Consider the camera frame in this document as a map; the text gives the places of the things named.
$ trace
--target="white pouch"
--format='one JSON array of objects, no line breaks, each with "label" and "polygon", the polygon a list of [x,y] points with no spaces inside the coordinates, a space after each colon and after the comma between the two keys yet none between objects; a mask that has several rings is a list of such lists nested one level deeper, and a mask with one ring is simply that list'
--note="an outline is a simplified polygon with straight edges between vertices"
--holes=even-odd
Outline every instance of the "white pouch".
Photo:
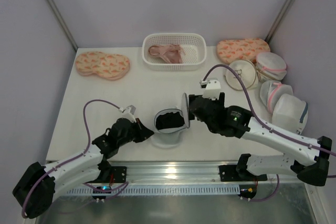
[{"label": "white pouch", "polygon": [[[246,89],[253,89],[258,86],[258,77],[257,71],[253,65],[253,63],[249,60],[236,60],[232,62],[229,67],[231,67],[241,78],[244,83]],[[233,88],[234,90],[243,90],[237,78],[228,71],[224,69],[224,75],[227,84]]]},{"label": "white pouch", "polygon": [[261,85],[260,99],[269,113],[273,113],[274,107],[283,94],[293,95],[293,88],[280,81],[266,81]]},{"label": "white pouch", "polygon": [[272,124],[301,135],[308,120],[308,103],[289,94],[283,94],[276,104]]},{"label": "white pouch", "polygon": [[280,56],[272,52],[261,52],[256,57],[256,70],[260,82],[281,81],[287,74],[287,65]]},{"label": "white pouch", "polygon": [[[183,120],[184,124],[177,127],[157,127],[157,120],[159,116],[164,116],[166,114],[179,115]],[[189,109],[188,109],[188,98],[186,93],[182,96],[181,110],[179,109],[166,109],[162,110],[156,114],[154,117],[154,132],[155,134],[151,137],[152,144],[159,148],[173,148],[177,147],[181,143],[181,133],[190,127],[189,120]]]}]

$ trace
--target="perforated basket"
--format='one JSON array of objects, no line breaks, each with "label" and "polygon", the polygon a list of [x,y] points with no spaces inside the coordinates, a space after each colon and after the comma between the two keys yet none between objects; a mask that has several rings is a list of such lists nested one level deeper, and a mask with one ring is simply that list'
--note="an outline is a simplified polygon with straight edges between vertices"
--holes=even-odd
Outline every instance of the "perforated basket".
[{"label": "perforated basket", "polygon": [[[148,54],[148,49],[154,45],[180,45],[182,64],[168,64],[161,58],[153,58]],[[142,59],[152,70],[158,71],[189,71],[202,66],[206,59],[205,40],[198,34],[151,34],[142,44]]]}]

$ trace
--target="gray wall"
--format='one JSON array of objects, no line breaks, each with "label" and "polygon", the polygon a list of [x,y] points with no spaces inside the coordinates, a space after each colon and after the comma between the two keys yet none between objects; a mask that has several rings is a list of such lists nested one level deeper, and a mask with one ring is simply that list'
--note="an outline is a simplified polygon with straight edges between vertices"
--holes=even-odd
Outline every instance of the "gray wall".
[{"label": "gray wall", "polygon": [[55,0],[79,47],[140,46],[157,32],[265,38],[284,0]]},{"label": "gray wall", "polygon": [[[285,83],[309,104],[304,135],[328,136],[336,151],[336,0],[296,0],[271,48],[288,64]],[[330,162],[336,174],[336,158]],[[329,179],[324,191],[334,211],[336,179]]]},{"label": "gray wall", "polygon": [[75,56],[45,0],[0,0],[0,222],[22,223],[12,190],[45,159]]}]

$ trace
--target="patterned fabric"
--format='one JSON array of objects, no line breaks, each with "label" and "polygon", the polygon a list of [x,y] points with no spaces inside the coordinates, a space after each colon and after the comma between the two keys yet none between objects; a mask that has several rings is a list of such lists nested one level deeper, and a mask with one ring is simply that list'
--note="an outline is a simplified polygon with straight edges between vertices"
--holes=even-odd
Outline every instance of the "patterned fabric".
[{"label": "patterned fabric", "polygon": [[225,64],[235,60],[256,62],[260,52],[270,52],[268,44],[262,39],[225,39],[217,45],[217,56]]},{"label": "patterned fabric", "polygon": [[108,80],[118,80],[130,70],[126,56],[103,52],[84,52],[76,58],[75,65],[82,76],[97,74]]}]

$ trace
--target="tabletop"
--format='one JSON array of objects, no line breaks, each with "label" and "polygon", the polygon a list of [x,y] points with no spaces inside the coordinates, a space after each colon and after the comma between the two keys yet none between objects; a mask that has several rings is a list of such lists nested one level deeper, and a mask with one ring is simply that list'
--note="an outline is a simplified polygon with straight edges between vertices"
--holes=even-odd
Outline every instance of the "tabletop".
[{"label": "tabletop", "polygon": [[[102,51],[129,57],[131,70],[122,79],[109,81],[96,75],[81,76],[72,67],[58,119],[47,154],[48,161],[56,161],[83,150],[88,141],[83,123],[82,110],[86,102],[92,99],[104,99],[126,108],[134,105],[135,117],[148,128],[153,129],[154,116],[163,109],[181,105],[182,94],[203,94],[199,81],[215,64],[221,63],[216,57],[215,47],[207,47],[205,64],[196,71],[164,72],[153,71],[142,60],[141,48],[79,48],[77,55],[86,51]],[[224,77],[223,69],[215,69],[210,77],[218,78],[225,92],[225,106],[237,105],[249,109],[242,91],[230,88]],[[258,88],[248,93],[256,113],[270,121],[259,98]],[[121,113],[105,103],[95,102],[87,107],[87,121],[91,139],[102,135],[106,128],[120,118]],[[235,137],[223,137],[212,134],[207,126],[196,120],[182,135],[178,147],[162,149],[154,146],[150,140],[142,143],[128,143],[119,149],[114,161],[236,161],[241,154],[279,155],[270,147]]]}]

